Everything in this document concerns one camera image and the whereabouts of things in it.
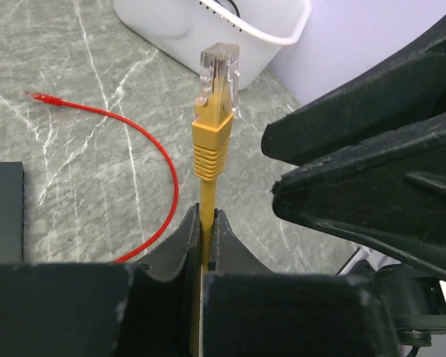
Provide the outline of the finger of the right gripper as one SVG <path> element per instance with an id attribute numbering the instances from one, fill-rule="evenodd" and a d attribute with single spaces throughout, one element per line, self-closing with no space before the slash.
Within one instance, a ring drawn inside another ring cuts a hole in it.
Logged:
<path id="1" fill-rule="evenodd" d="M 360 76 L 266 126 L 262 153 L 301 166 L 446 112 L 446 15 Z"/>
<path id="2" fill-rule="evenodd" d="M 274 213 L 446 281 L 446 113 L 285 174 Z"/>

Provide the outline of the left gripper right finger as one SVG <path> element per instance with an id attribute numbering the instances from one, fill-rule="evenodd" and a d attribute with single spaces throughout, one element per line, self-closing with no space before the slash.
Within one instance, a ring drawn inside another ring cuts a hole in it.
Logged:
<path id="1" fill-rule="evenodd" d="M 360 275 L 277 274 L 218 210 L 216 269 L 203 282 L 204 356 L 398 356 L 390 315 Z"/>

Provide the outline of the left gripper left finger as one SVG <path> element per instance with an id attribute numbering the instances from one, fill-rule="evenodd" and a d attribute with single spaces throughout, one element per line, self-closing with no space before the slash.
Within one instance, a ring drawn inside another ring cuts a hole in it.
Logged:
<path id="1" fill-rule="evenodd" d="M 0 264 L 0 356 L 188 356 L 198 208 L 133 263 Z"/>

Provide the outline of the black network switch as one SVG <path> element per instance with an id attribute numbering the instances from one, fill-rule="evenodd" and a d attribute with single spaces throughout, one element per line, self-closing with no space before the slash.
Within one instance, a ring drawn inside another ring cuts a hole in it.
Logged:
<path id="1" fill-rule="evenodd" d="M 24 259 L 24 168 L 0 162 L 0 264 Z"/>

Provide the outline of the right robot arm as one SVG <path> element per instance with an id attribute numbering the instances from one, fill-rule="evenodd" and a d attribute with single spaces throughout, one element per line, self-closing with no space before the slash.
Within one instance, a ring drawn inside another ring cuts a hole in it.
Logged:
<path id="1" fill-rule="evenodd" d="M 280 218 L 391 258 L 368 271 L 415 356 L 446 333 L 446 15 L 383 62 L 269 124 L 262 152 L 294 169 Z"/>

